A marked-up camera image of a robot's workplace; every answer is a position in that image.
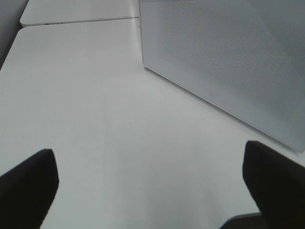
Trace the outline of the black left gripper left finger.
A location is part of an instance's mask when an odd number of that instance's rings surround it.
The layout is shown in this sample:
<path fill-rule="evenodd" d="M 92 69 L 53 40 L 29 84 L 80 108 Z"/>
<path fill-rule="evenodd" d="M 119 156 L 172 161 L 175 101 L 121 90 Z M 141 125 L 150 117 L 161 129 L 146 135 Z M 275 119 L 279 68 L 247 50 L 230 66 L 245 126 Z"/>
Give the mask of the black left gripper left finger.
<path fill-rule="evenodd" d="M 43 149 L 0 177 L 0 227 L 39 229 L 59 187 L 54 152 Z"/>

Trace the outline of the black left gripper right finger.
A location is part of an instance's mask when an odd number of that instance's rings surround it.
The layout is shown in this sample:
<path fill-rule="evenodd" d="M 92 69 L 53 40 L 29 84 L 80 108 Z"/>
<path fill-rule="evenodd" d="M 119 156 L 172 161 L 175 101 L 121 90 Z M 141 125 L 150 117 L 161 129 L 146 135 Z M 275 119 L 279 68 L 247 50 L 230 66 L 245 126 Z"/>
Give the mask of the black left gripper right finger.
<path fill-rule="evenodd" d="M 244 182 L 271 229 L 305 227 L 305 168 L 259 141 L 247 141 Z"/>

